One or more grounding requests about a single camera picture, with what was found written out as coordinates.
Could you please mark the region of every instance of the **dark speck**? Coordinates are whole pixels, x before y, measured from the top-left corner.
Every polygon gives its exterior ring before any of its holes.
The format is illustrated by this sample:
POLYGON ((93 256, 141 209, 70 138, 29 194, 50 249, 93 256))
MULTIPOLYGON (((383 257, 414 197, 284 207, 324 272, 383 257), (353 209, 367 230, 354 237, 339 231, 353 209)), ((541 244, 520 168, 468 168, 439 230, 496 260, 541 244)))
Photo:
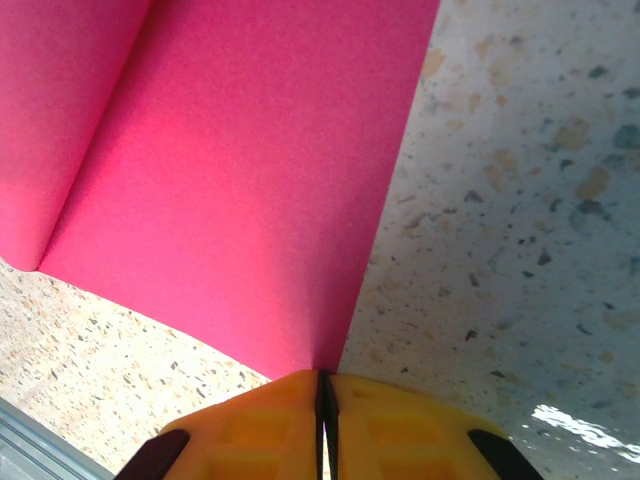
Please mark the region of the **dark speck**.
POLYGON ((562 203, 562 199, 561 198, 556 198, 553 200, 553 202, 551 202, 551 205, 549 205, 549 211, 550 212, 557 212, 558 211, 558 205, 560 205, 562 203))
POLYGON ((482 203, 484 199, 475 190, 469 190, 464 196, 465 202, 482 203))
POLYGON ((612 153, 604 157, 600 163, 612 170, 622 170, 622 168, 624 168, 624 157, 617 153, 612 153))
POLYGON ((469 281, 471 282, 471 285, 473 285, 474 287, 480 286, 480 283, 478 282, 478 279, 476 278, 475 274, 470 273, 468 277, 469 277, 469 281))
POLYGON ((607 408, 611 406, 611 402, 608 400, 598 400, 597 402, 593 402, 590 407, 595 408, 596 410, 600 410, 602 408, 607 408))
POLYGON ((564 172, 567 167, 570 167, 574 163, 575 162, 573 160, 570 160, 568 158, 565 158, 564 160, 560 160, 560 171, 564 172))
POLYGON ((498 322, 498 324, 496 325, 496 328, 498 330, 509 330, 511 327, 513 327, 513 322, 509 321, 498 322))
POLYGON ((613 146, 625 150, 640 148, 640 128, 637 125, 623 125, 613 138, 613 146))
POLYGON ((550 261, 551 261, 551 256, 549 255, 549 252, 547 252, 546 249, 543 249, 542 253, 538 257, 538 265, 540 265, 540 266, 546 265, 550 261))
POLYGON ((451 295, 451 290, 449 290, 448 288, 440 287, 440 290, 438 290, 438 296, 440 298, 448 297, 449 295, 451 295))
POLYGON ((602 65, 598 65, 596 68, 589 72, 589 78, 600 78, 602 75, 607 73, 609 70, 604 68, 602 65))
POLYGON ((584 326, 579 323, 578 325, 576 325, 576 328, 578 330, 580 330, 582 333, 584 333, 585 335, 593 335, 593 333, 591 333, 589 330, 587 330, 586 328, 584 328, 584 326))
POLYGON ((635 100, 636 98, 640 97, 640 88, 638 87, 627 88, 624 92, 622 92, 622 94, 625 97, 627 97, 629 100, 635 100))

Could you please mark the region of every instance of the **pink foam sheet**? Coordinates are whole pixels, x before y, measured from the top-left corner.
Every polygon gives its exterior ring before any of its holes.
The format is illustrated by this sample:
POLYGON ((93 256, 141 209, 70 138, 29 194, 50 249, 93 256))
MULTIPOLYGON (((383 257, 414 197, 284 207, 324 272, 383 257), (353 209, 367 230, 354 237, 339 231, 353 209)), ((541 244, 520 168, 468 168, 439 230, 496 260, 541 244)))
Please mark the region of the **pink foam sheet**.
POLYGON ((335 370, 436 6, 156 2, 41 270, 269 377, 335 370))
POLYGON ((0 256, 33 270, 149 0, 0 0, 0 256))

